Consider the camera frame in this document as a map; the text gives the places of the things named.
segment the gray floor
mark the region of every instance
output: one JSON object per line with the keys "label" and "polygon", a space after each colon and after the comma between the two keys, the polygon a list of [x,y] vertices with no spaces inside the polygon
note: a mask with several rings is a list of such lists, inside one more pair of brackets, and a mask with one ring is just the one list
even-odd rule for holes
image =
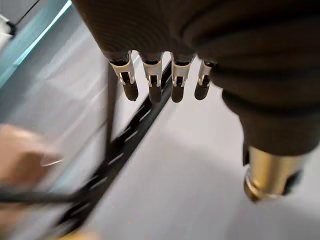
{"label": "gray floor", "polygon": [[[240,123],[217,87],[195,100],[199,65],[197,59],[192,64],[184,100],[168,102],[83,231],[103,240],[320,239],[319,150],[296,193],[251,204],[243,192]],[[41,133],[64,154],[56,172],[67,168],[68,175],[58,178],[55,190],[79,186],[99,158],[102,132],[82,145],[103,120],[104,69],[96,43],[72,10],[1,90],[1,122]],[[129,102],[121,94],[117,132],[148,91],[139,59],[135,71],[139,99]],[[34,210],[13,239],[35,239],[59,210]]]}

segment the black cable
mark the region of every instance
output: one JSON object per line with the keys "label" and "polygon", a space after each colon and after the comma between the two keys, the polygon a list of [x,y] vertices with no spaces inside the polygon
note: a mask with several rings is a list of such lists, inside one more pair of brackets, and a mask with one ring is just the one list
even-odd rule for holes
{"label": "black cable", "polygon": [[108,73],[107,73],[107,105],[106,105],[106,137],[105,137],[105,153],[104,160],[110,157],[111,154],[111,137],[113,133],[113,126],[115,120],[115,111],[117,105],[117,92],[118,92],[118,82],[119,79],[115,74],[114,69],[111,64],[107,63]]}
{"label": "black cable", "polygon": [[40,2],[40,0],[37,0],[29,9],[26,11],[26,13],[14,24],[17,26],[21,21],[27,16],[28,13]]}
{"label": "black cable", "polygon": [[67,204],[79,200],[78,193],[35,192],[16,187],[0,187],[0,203]]}

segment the white floor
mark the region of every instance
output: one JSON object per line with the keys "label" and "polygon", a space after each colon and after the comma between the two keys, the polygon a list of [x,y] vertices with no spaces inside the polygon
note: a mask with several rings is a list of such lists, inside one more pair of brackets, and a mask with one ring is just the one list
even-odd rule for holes
{"label": "white floor", "polygon": [[[320,152],[296,193],[250,203],[243,192],[240,123],[217,87],[203,101],[194,98],[199,65],[198,59],[192,64],[183,101],[167,103],[83,231],[102,240],[319,240]],[[102,121],[104,68],[96,43],[71,11],[2,90],[1,121],[43,134],[64,154],[57,173],[67,168],[68,175],[55,190],[77,188],[101,154],[102,131],[83,144]],[[127,101],[122,92],[117,132],[148,91],[140,59],[135,72],[139,98]],[[58,214],[56,208],[36,211],[13,239],[35,239]]]}

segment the robotic hand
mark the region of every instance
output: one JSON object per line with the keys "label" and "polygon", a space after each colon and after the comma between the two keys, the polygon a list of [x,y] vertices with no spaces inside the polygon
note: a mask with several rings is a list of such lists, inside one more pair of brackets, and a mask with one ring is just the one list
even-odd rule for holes
{"label": "robotic hand", "polygon": [[172,100],[183,99],[201,59],[195,97],[210,79],[243,127],[247,196],[290,193],[320,140],[320,1],[73,0],[127,98],[138,88],[130,57],[143,61],[150,99],[161,100],[161,61],[172,54]]}

